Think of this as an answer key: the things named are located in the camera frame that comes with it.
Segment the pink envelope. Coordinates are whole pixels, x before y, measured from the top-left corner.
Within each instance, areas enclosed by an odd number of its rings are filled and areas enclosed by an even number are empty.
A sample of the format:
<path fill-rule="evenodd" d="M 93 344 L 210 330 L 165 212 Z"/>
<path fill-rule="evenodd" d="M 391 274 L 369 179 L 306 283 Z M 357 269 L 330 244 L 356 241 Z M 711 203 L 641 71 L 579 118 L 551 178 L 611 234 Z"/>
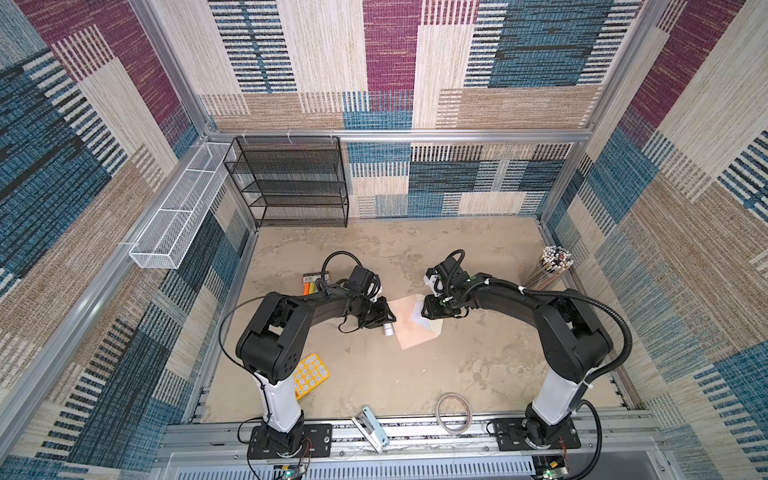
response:
<path fill-rule="evenodd" d="M 420 327 L 411 320 L 416 301 L 424 300 L 424 298 L 424 295 L 416 294 L 390 303 L 390 309 L 396 317 L 396 322 L 393 325 L 395 335 L 402 350 L 436 339 L 442 333 L 442 319 L 431 320 L 431 331 Z"/>

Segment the white letter with green border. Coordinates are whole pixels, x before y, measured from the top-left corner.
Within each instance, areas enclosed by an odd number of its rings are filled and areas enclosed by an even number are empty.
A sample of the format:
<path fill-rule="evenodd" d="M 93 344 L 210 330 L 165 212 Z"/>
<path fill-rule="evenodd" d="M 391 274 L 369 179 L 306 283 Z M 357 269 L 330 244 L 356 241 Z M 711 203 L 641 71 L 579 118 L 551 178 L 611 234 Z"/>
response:
<path fill-rule="evenodd" d="M 420 327 L 431 331 L 432 330 L 431 320 L 422 315 L 423 308 L 424 308 L 424 300 L 423 299 L 417 300 L 414 305 L 411 320 L 417 325 L 419 325 Z"/>

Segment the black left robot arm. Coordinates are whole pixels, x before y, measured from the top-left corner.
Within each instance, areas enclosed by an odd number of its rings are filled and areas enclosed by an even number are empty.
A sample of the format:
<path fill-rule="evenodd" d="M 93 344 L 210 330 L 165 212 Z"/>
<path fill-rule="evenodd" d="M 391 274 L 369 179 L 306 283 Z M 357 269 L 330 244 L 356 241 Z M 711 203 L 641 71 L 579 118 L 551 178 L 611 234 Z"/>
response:
<path fill-rule="evenodd" d="M 264 439 L 270 452 L 279 456 L 309 445 L 304 412 L 295 395 L 294 371 L 310 329 L 334 318 L 354 317 L 357 326 L 352 333 L 396 322 L 381 295 L 379 275 L 348 251 L 333 252 L 324 260 L 316 285 L 317 291 L 305 296 L 270 292 L 260 297 L 233 355 L 225 349 L 222 331 L 234 310 L 223 315 L 216 333 L 221 353 L 259 388 L 264 413 L 253 438 Z"/>

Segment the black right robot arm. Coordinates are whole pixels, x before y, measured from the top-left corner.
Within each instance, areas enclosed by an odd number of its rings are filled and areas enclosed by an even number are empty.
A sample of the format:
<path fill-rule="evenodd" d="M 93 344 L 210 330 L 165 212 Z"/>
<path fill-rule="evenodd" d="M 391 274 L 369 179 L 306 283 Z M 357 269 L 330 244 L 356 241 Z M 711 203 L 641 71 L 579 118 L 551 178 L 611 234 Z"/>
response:
<path fill-rule="evenodd" d="M 573 289 L 535 290 L 490 274 L 468 274 L 458 249 L 426 270 L 431 294 L 422 316 L 459 318 L 472 310 L 490 310 L 533 326 L 548 372 L 526 407 L 518 431 L 529 447 L 544 449 L 569 429 L 569 420 L 594 380 L 628 359 L 633 337 L 627 321 L 613 308 Z"/>

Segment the pack of coloured markers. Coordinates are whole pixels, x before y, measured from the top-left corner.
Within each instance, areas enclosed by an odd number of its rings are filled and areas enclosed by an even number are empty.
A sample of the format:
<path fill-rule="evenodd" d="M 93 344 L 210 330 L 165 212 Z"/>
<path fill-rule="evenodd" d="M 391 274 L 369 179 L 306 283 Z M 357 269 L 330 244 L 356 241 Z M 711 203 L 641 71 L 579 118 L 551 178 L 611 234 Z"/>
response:
<path fill-rule="evenodd" d="M 316 293 L 318 291 L 317 281 L 318 280 L 327 281 L 328 279 L 329 279 L 329 274 L 327 272 L 305 273 L 302 276 L 303 295 L 306 296 L 306 295 Z"/>

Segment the yellow calculator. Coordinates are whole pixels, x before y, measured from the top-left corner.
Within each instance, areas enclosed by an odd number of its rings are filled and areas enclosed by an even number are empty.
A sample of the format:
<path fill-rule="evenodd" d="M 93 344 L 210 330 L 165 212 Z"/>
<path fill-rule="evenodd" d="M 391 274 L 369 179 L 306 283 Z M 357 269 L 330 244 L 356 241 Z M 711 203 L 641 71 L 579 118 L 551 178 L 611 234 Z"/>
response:
<path fill-rule="evenodd" d="M 296 399 L 300 400 L 329 378 L 329 371 L 315 353 L 299 361 L 293 379 Z"/>

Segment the light blue stapler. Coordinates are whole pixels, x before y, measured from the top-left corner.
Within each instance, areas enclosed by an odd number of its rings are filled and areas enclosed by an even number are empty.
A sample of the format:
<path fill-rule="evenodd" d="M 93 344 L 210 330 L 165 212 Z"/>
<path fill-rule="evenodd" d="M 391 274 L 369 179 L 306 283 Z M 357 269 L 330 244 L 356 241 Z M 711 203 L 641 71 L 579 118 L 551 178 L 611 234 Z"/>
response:
<path fill-rule="evenodd" d="M 383 453 L 389 446 L 389 436 L 369 406 L 363 406 L 351 422 L 377 453 Z"/>

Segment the cup of pencils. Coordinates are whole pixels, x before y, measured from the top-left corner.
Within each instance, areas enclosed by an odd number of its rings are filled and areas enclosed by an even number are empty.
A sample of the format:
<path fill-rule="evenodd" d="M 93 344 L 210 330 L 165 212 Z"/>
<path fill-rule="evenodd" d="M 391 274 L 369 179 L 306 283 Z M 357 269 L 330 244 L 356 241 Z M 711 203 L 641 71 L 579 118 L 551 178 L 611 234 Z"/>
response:
<path fill-rule="evenodd" d="M 545 290 L 564 275 L 574 264 L 572 253 L 562 246 L 546 246 L 526 285 L 533 290 Z"/>

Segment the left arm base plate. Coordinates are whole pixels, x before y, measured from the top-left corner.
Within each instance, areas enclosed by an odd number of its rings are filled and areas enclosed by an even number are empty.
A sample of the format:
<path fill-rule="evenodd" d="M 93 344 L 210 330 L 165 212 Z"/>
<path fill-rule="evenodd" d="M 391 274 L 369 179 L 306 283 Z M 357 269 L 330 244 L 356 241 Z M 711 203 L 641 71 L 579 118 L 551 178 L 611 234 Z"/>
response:
<path fill-rule="evenodd" d="M 299 458 L 309 449 L 313 458 L 331 454 L 333 426 L 330 423 L 302 424 L 290 432 L 272 427 L 256 427 L 251 435 L 246 457 L 248 460 L 277 460 Z"/>

